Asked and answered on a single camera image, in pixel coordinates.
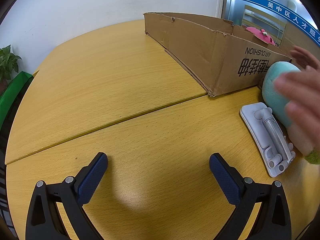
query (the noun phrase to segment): white phone stand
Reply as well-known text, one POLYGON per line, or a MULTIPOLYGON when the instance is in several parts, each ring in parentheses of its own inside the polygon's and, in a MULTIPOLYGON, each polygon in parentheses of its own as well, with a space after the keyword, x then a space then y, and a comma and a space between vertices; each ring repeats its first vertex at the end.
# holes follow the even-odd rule
POLYGON ((293 144, 287 143, 272 109, 259 102, 243 106, 240 115, 256 142, 271 177, 284 172, 295 158, 293 144))

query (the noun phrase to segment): hand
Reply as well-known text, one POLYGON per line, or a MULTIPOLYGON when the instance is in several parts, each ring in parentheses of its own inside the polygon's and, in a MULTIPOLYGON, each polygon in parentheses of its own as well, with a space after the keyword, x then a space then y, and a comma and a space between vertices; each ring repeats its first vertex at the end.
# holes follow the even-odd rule
MULTIPOLYGON (((309 58, 320 65, 313 56, 309 58)), ((274 81, 274 86, 290 100, 285 106, 288 116, 302 129, 314 147, 320 149, 320 71, 307 65, 306 71, 281 74, 274 81)))
POLYGON ((293 48, 294 50, 291 50, 290 53, 301 67, 306 68, 306 66, 309 65, 316 70, 320 70, 319 60, 309 51, 298 46, 294 46, 293 48))

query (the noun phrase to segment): metal screw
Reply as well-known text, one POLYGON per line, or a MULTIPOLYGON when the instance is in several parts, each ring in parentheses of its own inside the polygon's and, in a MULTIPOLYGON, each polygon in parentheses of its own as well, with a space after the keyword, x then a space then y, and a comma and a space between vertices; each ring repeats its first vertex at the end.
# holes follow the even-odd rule
POLYGON ((41 187, 42 185, 43 185, 43 181, 42 180, 37 182, 37 187, 41 187))
POLYGON ((70 182, 73 182, 73 177, 67 177, 66 178, 66 183, 70 183, 70 182))
POLYGON ((248 184, 251 184, 253 182, 253 180, 251 178, 249 178, 249 177, 245 177, 244 178, 244 182, 248 183, 248 184))
POLYGON ((278 180, 276 180, 276 181, 275 181, 275 185, 276 185, 277 187, 281 187, 281 182, 278 181, 278 180))

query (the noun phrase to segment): pink object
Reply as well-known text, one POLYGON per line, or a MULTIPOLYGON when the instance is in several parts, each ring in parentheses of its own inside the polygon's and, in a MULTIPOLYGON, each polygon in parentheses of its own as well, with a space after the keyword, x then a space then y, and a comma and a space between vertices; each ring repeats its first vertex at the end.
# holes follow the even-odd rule
POLYGON ((264 41, 265 43, 270 43, 272 45, 276 45, 270 35, 264 29, 258 30, 255 27, 247 27, 247 31, 251 32, 256 36, 258 39, 264 41))

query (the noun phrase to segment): chinese characters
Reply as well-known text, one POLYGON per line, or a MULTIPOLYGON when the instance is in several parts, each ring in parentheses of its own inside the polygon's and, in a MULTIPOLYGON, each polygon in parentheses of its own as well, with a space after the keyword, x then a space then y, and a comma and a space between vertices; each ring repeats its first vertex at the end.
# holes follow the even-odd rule
POLYGON ((238 70, 239 76, 244 74, 244 76, 248 73, 249 75, 255 73, 267 72, 269 60, 268 59, 248 59, 244 58, 241 62, 241 65, 238 70))
POLYGON ((285 6, 282 6, 277 3, 273 3, 270 0, 266 0, 267 9, 270 11, 276 12, 277 14, 281 15, 282 17, 288 18, 288 20, 291 21, 291 23, 297 25, 301 30, 303 30, 307 35, 310 36, 314 41, 318 43, 320 46, 320 33, 316 31, 315 28, 313 28, 311 25, 308 25, 307 22, 298 16, 296 13, 292 12, 290 9, 288 9, 285 6))

